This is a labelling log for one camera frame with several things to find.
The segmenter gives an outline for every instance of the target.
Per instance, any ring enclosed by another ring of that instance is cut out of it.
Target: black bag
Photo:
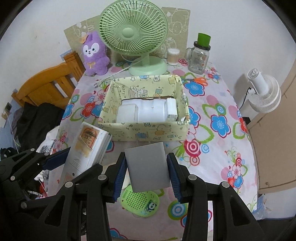
[[[17,150],[12,147],[1,148],[0,149],[0,160],[3,160],[5,158],[13,156],[15,154],[17,154]]]
[[[49,103],[39,106],[25,102],[22,116],[17,121],[16,136],[20,152],[34,148],[45,140],[47,133],[61,123],[64,110]]]

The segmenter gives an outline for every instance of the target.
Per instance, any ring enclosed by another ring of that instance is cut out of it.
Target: yellow printed box
[[[171,96],[176,99],[178,119],[174,122],[116,123],[121,101],[134,98]],[[114,141],[183,141],[190,123],[187,97],[177,75],[145,75],[111,81],[102,111],[99,128],[112,134]]]

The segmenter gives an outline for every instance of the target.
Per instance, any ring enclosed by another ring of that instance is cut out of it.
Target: green desk fan
[[[132,75],[161,75],[166,72],[167,65],[161,58],[149,56],[168,33],[163,11],[151,2],[114,2],[103,10],[99,30],[101,39],[110,49],[122,55],[141,55],[129,68]]]

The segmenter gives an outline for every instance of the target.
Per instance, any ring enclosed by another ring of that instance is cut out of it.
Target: yellow bow
[[[89,68],[91,69],[91,67],[96,64],[96,62],[91,62],[91,63],[87,63],[89,65]]]

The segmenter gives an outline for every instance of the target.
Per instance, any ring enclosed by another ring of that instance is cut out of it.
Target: fan base
[[[142,58],[137,58],[133,61],[133,63],[136,63],[140,61]],[[141,75],[162,75],[164,74],[168,66],[164,62],[163,59],[155,56],[149,56],[150,64],[143,66],[142,62],[139,62],[129,68],[129,72],[133,76],[141,76]]]

